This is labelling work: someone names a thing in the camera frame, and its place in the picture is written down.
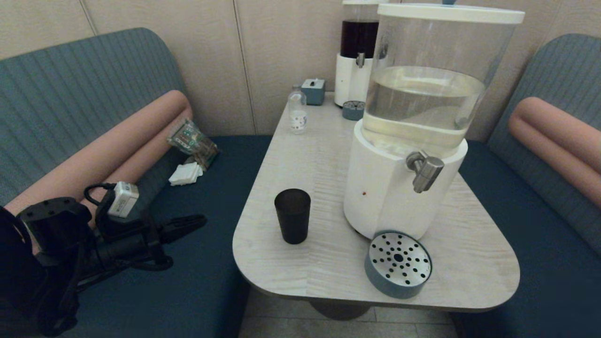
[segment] clear water tank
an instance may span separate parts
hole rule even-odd
[[[364,137],[399,156],[453,155],[524,12],[382,4],[378,14]]]
[[[388,0],[344,0],[342,21],[342,38],[340,55],[345,58],[356,58],[364,53],[365,58],[373,58],[376,45],[379,16],[377,7]]]

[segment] white table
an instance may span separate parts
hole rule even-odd
[[[343,214],[344,187],[355,122],[342,118],[328,93],[323,106],[308,107],[303,135],[288,131],[284,110],[233,239],[236,263],[258,290],[312,302],[482,312],[516,291],[516,255],[461,175],[420,239],[433,274],[417,296],[399,300],[379,292],[365,275],[369,240]],[[309,235],[284,242],[273,206],[282,190],[311,196]]]

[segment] floor tile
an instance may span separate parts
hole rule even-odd
[[[452,324],[447,312],[376,307],[376,321],[419,324]]]
[[[305,318],[305,319],[327,319],[317,312],[309,302],[287,300],[271,297],[252,289],[248,297],[248,304],[244,313],[246,317],[273,317],[273,318]],[[376,313],[371,308],[364,315],[354,321],[376,321]]]
[[[418,338],[414,324],[247,317],[239,338]]]
[[[415,324],[419,338],[457,338],[453,325]]]

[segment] juice dispenser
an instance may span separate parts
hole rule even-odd
[[[365,102],[378,27],[377,6],[388,0],[344,0],[334,102]]]
[[[368,238],[391,229],[419,239],[468,151],[465,133],[524,12],[438,4],[377,12],[344,214]]]

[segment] pink bolster pillow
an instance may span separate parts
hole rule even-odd
[[[18,214],[49,198],[82,200],[84,188],[94,183],[136,182],[167,152],[168,132],[182,117],[192,117],[186,96],[176,90],[164,94],[59,164],[9,202],[6,209]],[[102,198],[103,193],[94,195]]]
[[[522,100],[510,133],[601,208],[601,132],[537,98]]]

